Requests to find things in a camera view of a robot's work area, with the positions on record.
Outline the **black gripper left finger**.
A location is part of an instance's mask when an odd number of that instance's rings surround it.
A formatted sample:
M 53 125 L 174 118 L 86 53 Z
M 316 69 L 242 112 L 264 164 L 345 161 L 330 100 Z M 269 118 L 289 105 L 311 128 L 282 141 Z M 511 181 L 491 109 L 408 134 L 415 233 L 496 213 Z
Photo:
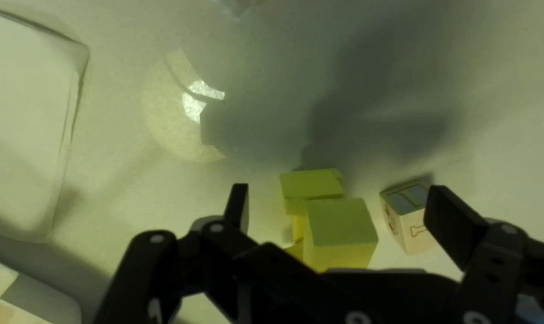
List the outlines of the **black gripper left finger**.
M 226 206 L 224 220 L 246 233 L 249 229 L 249 186 L 248 184 L 235 184 L 231 188 L 231 195 Z

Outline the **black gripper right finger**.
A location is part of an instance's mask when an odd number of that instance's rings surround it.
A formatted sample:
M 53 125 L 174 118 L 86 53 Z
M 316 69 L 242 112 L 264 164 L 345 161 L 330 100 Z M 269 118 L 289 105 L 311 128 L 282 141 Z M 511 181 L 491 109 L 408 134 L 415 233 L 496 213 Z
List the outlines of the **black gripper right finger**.
M 460 271 L 467 271 L 489 222 L 448 186 L 430 190 L 424 224 Z

